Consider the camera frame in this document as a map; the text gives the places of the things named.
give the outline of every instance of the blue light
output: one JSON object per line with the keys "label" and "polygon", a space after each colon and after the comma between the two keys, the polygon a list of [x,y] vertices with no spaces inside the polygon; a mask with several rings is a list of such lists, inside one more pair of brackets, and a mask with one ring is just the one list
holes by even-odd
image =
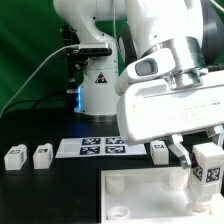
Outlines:
{"label": "blue light", "polygon": [[81,87],[80,86],[78,87],[77,91],[78,91],[78,96],[77,96],[77,98],[78,98],[78,105],[77,105],[77,107],[75,109],[76,110],[81,110],[82,103],[81,103]]}

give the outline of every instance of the white paper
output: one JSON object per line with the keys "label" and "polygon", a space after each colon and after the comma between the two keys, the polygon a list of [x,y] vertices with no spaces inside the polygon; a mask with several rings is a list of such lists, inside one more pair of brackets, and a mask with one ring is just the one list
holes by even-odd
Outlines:
{"label": "white paper", "polygon": [[119,136],[62,139],[56,158],[145,155],[143,144],[128,146]]}

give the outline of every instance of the warning label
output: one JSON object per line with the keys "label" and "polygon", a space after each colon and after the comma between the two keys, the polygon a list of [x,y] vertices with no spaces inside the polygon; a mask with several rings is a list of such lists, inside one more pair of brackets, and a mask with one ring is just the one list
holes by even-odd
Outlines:
{"label": "warning label", "polygon": [[104,77],[102,72],[99,74],[99,76],[96,79],[95,83],[107,83],[107,80],[105,79],[105,77]]}

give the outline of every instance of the small white cube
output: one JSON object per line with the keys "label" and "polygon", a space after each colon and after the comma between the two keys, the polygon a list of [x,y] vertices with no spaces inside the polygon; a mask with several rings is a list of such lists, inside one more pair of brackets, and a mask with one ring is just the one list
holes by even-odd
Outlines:
{"label": "small white cube", "polygon": [[169,150],[164,141],[152,141],[150,143],[150,153],[155,165],[169,164]]}
{"label": "small white cube", "polygon": [[224,151],[213,142],[193,146],[198,165],[203,169],[224,166]]}
{"label": "small white cube", "polygon": [[33,155],[34,169],[48,169],[53,159],[51,144],[39,145]]}
{"label": "small white cube", "polygon": [[21,170],[27,159],[27,147],[25,145],[13,146],[5,155],[6,170]]}

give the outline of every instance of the white tray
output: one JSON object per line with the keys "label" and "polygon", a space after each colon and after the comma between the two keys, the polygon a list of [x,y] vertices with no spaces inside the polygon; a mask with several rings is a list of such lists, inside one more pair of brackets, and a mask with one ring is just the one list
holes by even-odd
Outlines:
{"label": "white tray", "polygon": [[[169,187],[169,172],[175,168],[152,168],[138,170],[102,171],[101,173],[101,222],[118,223],[108,220],[108,210],[124,206],[130,210],[130,218],[121,223],[185,223],[186,205],[194,201],[190,188],[176,191]],[[108,193],[106,175],[119,172],[125,176],[125,190]]]}

